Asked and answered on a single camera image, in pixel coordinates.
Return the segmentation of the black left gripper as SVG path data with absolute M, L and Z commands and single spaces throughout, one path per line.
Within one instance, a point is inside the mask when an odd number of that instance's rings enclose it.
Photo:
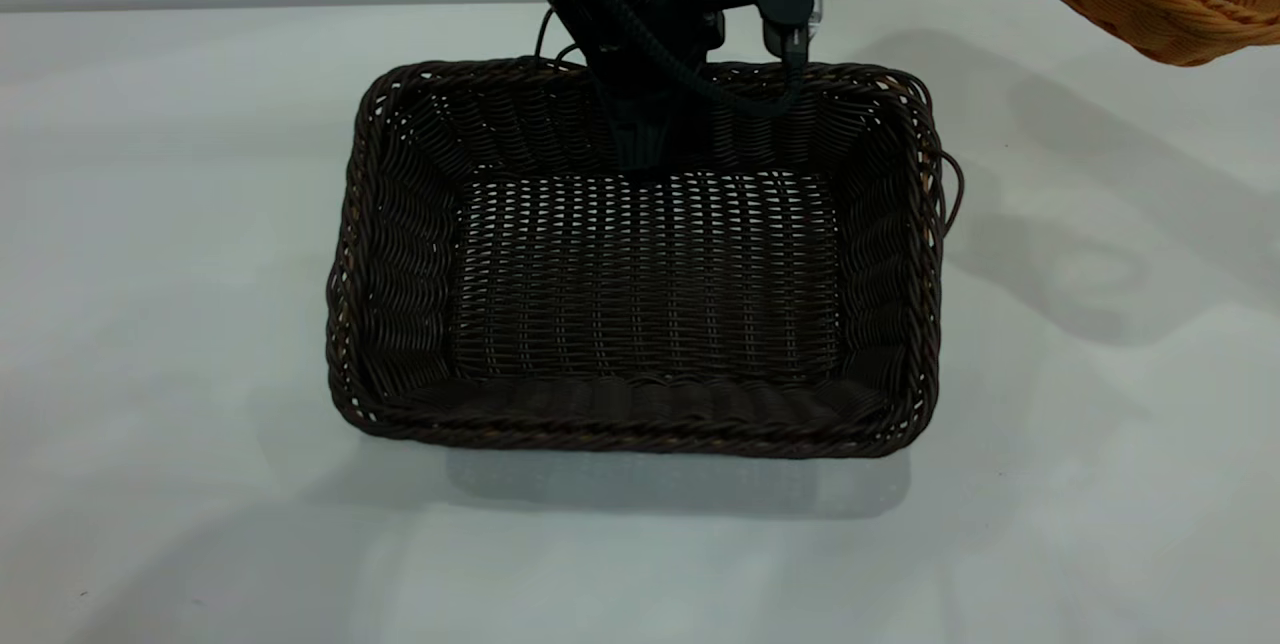
M 623 175 L 673 170 L 684 125 L 666 123 L 668 117 L 692 97 L 727 100 L 701 76 L 708 52 L 723 42 L 722 15 L 695 0 L 547 3 L 572 35 L 616 123 L 618 170 Z

